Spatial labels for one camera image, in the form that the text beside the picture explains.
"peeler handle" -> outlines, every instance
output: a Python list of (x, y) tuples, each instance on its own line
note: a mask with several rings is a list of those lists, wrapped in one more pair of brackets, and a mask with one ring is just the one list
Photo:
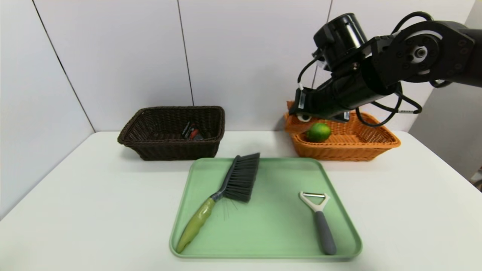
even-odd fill
[(336, 245), (333, 236), (322, 211), (315, 212), (316, 227), (320, 238), (321, 248), (328, 255), (336, 254)]

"green tray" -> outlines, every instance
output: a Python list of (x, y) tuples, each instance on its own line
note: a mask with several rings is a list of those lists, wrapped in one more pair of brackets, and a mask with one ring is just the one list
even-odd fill
[[(263, 158), (249, 203), (221, 199), (198, 236), (181, 254), (176, 253), (187, 222), (219, 189), (231, 163), (232, 159), (203, 158), (191, 166), (169, 241), (176, 256), (347, 259), (361, 252), (362, 241), (317, 160)], [(299, 198), (300, 191), (331, 197), (323, 212), (338, 249), (336, 255), (320, 250), (313, 211)]]

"white wall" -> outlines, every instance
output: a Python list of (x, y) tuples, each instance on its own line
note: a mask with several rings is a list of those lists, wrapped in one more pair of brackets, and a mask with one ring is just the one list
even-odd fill
[[(465, 25), (482, 29), (482, 1)], [(481, 116), (482, 89), (454, 83), (432, 92), (410, 133), (470, 179), (482, 165)]]
[(1, 5), (0, 218), (93, 133), (32, 1)]
[[(337, 16), (352, 12), (355, 13), (367, 39), (374, 36), (388, 35), (396, 24), (406, 15), (414, 11), (424, 11), (439, 21), (456, 21), (464, 23), (469, 15), (474, 0), (334, 0), (330, 12), (330, 20)], [(423, 20), (413, 18), (403, 27)], [(318, 86), (330, 77), (329, 73), (317, 70), (315, 85)], [(402, 82), (404, 94), (422, 106), (427, 100), (432, 86), (427, 83)], [(380, 99), (384, 105), (394, 107), (397, 102), (395, 95)], [(414, 107), (402, 103), (402, 109), (413, 110)], [(362, 110), (384, 120), (389, 113), (373, 105), (366, 105)], [(417, 118), (417, 115), (396, 114), (386, 125), (391, 130), (408, 131)]]
[[(227, 130), (278, 128), (313, 58), (330, 0), (180, 0), (194, 104), (220, 105)], [(302, 83), (311, 86), (314, 67)]]
[(96, 131), (152, 106), (191, 106), (176, 0), (35, 0)]

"green lime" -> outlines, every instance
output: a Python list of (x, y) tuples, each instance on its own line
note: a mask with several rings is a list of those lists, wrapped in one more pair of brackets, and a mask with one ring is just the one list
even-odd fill
[(323, 142), (330, 137), (331, 129), (328, 125), (317, 122), (306, 132), (310, 142)]

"brown wicker basket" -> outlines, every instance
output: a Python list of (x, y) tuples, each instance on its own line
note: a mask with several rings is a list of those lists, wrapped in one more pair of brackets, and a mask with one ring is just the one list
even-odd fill
[[(362, 113), (368, 123), (378, 123), (371, 115)], [(370, 161), (385, 151), (400, 146), (400, 140), (386, 127), (369, 127), (352, 113), (347, 123), (319, 120), (331, 128), (330, 137), (321, 143), (306, 140), (304, 134), (291, 134), (296, 153), (300, 157), (334, 161)]]
[[(188, 121), (196, 124), (204, 140), (183, 139)], [(117, 141), (143, 160), (196, 160), (214, 157), (223, 135), (222, 107), (152, 107), (139, 110)]]

